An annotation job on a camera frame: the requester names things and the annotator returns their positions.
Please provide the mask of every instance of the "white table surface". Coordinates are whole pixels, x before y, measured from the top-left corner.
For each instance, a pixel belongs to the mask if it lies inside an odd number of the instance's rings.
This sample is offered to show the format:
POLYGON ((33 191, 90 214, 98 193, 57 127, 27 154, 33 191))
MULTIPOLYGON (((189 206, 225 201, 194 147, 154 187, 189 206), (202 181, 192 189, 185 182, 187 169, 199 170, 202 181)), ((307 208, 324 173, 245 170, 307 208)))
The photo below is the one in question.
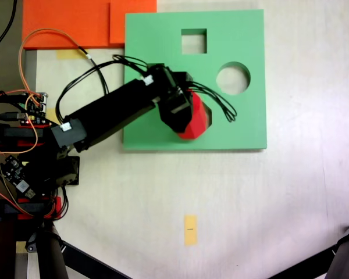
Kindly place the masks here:
MULTIPOLYGON (((267 150, 124 153, 119 132, 80 154, 68 187, 62 238, 134 279, 268 278, 349 226, 349 0, 158 0, 159 12, 231 9, 265 10, 267 150), (196 246, 184 246, 185 214, 198 217, 196 246)), ((113 53, 91 50, 97 63, 113 53)), ((38 51, 36 90, 54 107, 89 68, 38 51)), ((121 66, 103 73, 123 84, 121 66)), ((61 111, 101 95, 94 75, 61 111)))

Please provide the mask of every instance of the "green board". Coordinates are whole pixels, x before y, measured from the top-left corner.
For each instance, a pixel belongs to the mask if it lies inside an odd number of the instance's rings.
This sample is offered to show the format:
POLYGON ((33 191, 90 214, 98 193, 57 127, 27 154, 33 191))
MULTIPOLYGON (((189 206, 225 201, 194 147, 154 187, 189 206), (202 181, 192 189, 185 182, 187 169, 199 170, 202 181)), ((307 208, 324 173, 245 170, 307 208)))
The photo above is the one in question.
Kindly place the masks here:
MULTIPOLYGON (((173 71, 187 71, 194 81, 222 94, 238 112, 229 123, 221 108, 207 96, 212 125, 198 139, 180 139, 161 122, 158 109, 124 129, 124 148, 131 150, 264 149, 266 148, 265 55, 262 10, 126 15, 127 56, 147 63, 165 63, 173 71), (206 32, 206 53, 182 54, 181 34, 206 32), (248 88, 238 95, 222 93, 216 77, 230 62, 250 73, 248 88)), ((138 75, 126 67, 125 82, 138 75)))

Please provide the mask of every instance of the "black metal rod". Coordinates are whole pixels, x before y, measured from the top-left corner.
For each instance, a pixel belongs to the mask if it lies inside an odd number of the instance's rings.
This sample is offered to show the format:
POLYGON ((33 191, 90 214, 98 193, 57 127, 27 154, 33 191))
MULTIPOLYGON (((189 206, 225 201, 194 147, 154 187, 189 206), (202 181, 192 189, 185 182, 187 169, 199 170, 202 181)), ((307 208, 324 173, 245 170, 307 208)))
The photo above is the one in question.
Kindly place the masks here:
POLYGON ((327 273, 336 249, 336 245, 333 245, 270 279, 315 279, 327 273))
POLYGON ((131 279, 127 275, 102 263, 100 260, 84 253, 71 244, 65 241, 63 244, 65 246, 63 258, 65 259, 66 265, 89 279, 131 279))
POLYGON ((60 244, 54 234, 39 231, 36 248, 41 279, 69 279, 60 244))
POLYGON ((349 240, 339 246, 325 279, 349 279, 349 240))

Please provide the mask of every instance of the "orange foam sheet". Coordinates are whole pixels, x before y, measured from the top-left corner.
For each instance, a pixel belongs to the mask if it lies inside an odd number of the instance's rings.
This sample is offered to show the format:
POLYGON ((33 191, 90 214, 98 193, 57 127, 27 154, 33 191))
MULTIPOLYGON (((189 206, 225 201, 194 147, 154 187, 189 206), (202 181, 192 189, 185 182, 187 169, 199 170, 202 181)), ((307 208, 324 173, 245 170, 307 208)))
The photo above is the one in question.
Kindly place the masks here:
MULTIPOLYGON (((156 12, 156 0, 24 0, 22 39, 39 28, 57 28, 84 48, 124 47, 125 14, 144 12, 156 12)), ((52 32, 35 35, 25 46, 74 47, 67 38, 52 32)))
POLYGON ((124 47, 127 13, 156 13, 156 0, 111 0, 110 45, 112 47, 124 47))

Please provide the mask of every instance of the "yellow tape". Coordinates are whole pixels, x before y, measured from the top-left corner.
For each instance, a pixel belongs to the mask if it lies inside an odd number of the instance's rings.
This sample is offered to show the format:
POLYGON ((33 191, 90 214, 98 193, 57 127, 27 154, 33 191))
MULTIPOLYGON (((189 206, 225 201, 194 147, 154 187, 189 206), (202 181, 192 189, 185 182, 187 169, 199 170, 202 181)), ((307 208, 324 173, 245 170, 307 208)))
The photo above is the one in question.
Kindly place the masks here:
POLYGON ((86 59, 86 55, 80 49, 57 49, 57 60, 86 59))
POLYGON ((195 215, 185 215, 185 246, 196 245, 197 239, 197 217, 195 215))
POLYGON ((57 124, 60 124, 57 116, 56 116, 56 109, 48 109, 47 108, 47 119, 49 119, 50 121, 53 121, 57 124))
POLYGON ((25 248, 26 242, 25 241, 17 241, 16 242, 16 253, 17 254, 25 254, 27 253, 27 250, 25 248))

